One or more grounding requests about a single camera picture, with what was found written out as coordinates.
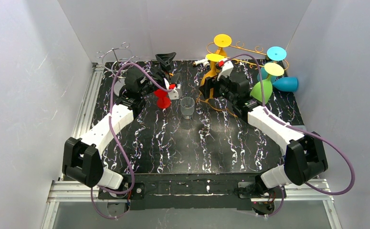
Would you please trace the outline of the orange wine glass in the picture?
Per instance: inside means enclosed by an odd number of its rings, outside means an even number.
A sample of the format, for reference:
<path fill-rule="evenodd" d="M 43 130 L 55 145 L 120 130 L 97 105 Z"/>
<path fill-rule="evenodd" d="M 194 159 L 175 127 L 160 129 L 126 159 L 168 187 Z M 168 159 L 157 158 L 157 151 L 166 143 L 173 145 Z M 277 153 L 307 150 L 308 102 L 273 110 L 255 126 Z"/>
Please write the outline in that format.
<path fill-rule="evenodd" d="M 232 38 L 227 34 L 218 34 L 214 37 L 213 43 L 218 47 L 214 54 L 218 54 L 227 57 L 227 52 L 224 48 L 229 47 L 232 44 Z"/>
<path fill-rule="evenodd" d="M 210 63 L 210 70 L 202 77 L 200 86 L 203 86 L 205 84 L 205 81 L 209 77 L 214 77 L 217 75 L 217 69 L 216 69 L 216 64 L 219 63 L 220 61 L 225 61 L 227 60 L 226 57 L 215 54 L 215 53 L 209 53 L 206 55 L 207 60 Z"/>

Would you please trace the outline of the gold wire glass rack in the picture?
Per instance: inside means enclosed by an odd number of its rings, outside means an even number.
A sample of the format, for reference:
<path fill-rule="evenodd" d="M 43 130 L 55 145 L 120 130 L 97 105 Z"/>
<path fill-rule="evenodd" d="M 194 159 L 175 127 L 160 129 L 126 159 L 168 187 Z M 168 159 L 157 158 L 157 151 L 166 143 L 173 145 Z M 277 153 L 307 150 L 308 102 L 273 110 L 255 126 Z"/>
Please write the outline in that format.
<path fill-rule="evenodd" d="M 260 47 L 260 46 L 256 46 L 254 48 L 254 50 L 250 50 L 250 49 L 245 49 L 244 48 L 244 43 L 242 43 L 242 45 L 240 46 L 239 45 L 240 42 L 237 42 L 235 45 L 230 45 L 229 47 L 232 47 L 232 48 L 235 48 L 235 49 L 238 49 L 238 50 L 242 50 L 242 51 L 247 51 L 247 52 L 252 52 L 252 53 L 256 53 L 256 54 L 259 54 L 259 55 L 264 55 L 265 56 L 265 60 L 266 61 L 269 61 L 268 58 L 267 58 L 267 54 L 266 54 L 266 51 L 264 51 L 264 48 Z M 249 61 L 246 61 L 246 60 L 241 60 L 241 59 L 237 59 L 237 58 L 234 58 L 231 60 L 231 62 L 233 64 L 241 64 L 241 65 L 245 65 L 245 66 L 249 66 L 250 69 L 255 69 L 255 70 L 258 70 L 258 67 L 263 67 L 265 63 L 263 64 L 260 64 L 260 63 L 255 63 L 255 62 L 249 62 Z M 286 71 L 289 67 L 290 67 L 290 64 L 289 62 L 284 59 L 283 61 L 281 61 L 282 64 L 285 64 L 285 68 L 284 68 L 284 71 Z M 195 100 L 195 103 L 205 103 L 207 105 L 210 106 L 211 109 L 217 111 L 217 112 L 223 112 L 223 111 L 226 111 L 227 114 L 230 114 L 232 115 L 233 117 L 237 117 L 237 115 L 235 115 L 233 112 L 231 112 L 228 108 L 225 108 L 225 109 L 218 109 L 214 106 L 212 106 L 210 103 L 209 103 L 209 99 L 205 99 L 205 100 L 201 100 L 201 93 L 199 93 L 197 99 Z"/>

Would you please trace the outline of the green plastic wine glass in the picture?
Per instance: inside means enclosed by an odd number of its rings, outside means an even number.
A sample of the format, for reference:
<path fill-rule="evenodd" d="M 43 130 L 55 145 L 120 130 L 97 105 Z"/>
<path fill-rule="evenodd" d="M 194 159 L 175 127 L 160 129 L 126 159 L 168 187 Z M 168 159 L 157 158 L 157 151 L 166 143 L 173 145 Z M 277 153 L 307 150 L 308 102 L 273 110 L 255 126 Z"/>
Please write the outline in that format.
<path fill-rule="evenodd" d="M 271 77 L 281 76 L 284 73 L 283 67 L 275 62 L 268 62 L 263 67 L 259 67 L 259 82 L 253 86 L 250 96 L 265 106 L 273 92 Z"/>

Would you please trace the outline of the blue wine glass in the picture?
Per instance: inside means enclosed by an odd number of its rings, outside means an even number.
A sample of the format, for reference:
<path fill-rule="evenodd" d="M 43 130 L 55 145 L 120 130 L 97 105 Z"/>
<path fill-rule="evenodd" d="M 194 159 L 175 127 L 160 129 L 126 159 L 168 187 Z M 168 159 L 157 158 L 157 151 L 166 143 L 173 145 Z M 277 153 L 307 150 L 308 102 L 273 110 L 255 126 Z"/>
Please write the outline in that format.
<path fill-rule="evenodd" d="M 269 62 L 279 63 L 283 61 L 287 56 L 286 50 L 279 46 L 270 47 L 267 50 L 266 54 L 269 60 L 267 63 Z M 268 77 L 268 73 L 266 72 L 264 67 L 261 67 L 260 70 L 261 70 L 262 79 L 265 80 Z M 271 83 L 274 83 L 276 81 L 276 76 L 271 76 L 270 80 L 271 80 Z"/>

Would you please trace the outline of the teal wine glass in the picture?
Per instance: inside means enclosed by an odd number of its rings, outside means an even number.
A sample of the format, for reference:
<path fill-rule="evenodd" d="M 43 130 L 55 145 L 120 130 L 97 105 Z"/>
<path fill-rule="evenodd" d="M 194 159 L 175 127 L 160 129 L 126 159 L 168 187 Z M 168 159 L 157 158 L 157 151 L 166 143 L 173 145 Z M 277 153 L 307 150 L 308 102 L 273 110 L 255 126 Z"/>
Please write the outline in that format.
<path fill-rule="evenodd" d="M 295 92 L 298 90 L 299 82 L 296 77 L 282 77 L 273 83 L 273 87 L 283 92 Z"/>

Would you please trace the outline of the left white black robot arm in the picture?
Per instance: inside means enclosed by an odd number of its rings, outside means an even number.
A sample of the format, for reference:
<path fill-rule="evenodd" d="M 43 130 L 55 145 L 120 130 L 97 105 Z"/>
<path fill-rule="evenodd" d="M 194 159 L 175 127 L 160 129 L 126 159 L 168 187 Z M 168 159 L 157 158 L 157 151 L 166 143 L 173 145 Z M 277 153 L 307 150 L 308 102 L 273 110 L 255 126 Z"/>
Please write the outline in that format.
<path fill-rule="evenodd" d="M 87 187 L 100 187 L 102 190 L 125 194 L 134 188 L 135 175 L 130 160 L 117 138 L 124 127 L 132 123 L 142 112 L 146 104 L 145 96 L 161 90 L 167 98 L 177 100 L 182 95 L 179 74 L 171 75 L 171 63 L 176 53 L 161 53 L 155 56 L 159 64 L 156 73 L 147 73 L 135 62 L 127 61 L 119 69 L 112 68 L 112 84 L 116 84 L 122 72 L 126 71 L 125 84 L 114 99 L 114 88 L 110 92 L 110 110 L 93 128 L 79 136 L 70 137 L 64 144 L 62 173 Z M 131 175 L 131 185 L 126 191 L 119 191 L 124 178 L 121 174 L 103 165 L 102 153 L 115 140 L 123 154 Z"/>

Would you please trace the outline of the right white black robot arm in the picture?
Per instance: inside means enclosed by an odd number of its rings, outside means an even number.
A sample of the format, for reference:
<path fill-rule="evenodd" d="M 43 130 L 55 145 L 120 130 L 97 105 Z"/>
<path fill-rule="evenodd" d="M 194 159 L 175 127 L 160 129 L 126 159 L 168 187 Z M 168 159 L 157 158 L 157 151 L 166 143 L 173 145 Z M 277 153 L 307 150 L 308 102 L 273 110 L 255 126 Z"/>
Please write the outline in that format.
<path fill-rule="evenodd" d="M 314 137 L 316 133 L 291 129 L 254 99 L 249 87 L 247 79 L 215 76 L 206 78 L 199 91 L 205 98 L 225 98 L 238 118 L 261 130 L 282 149 L 284 164 L 256 176 L 255 188 L 264 192 L 276 186 L 302 185 L 325 172 L 328 162 L 322 141 Z"/>

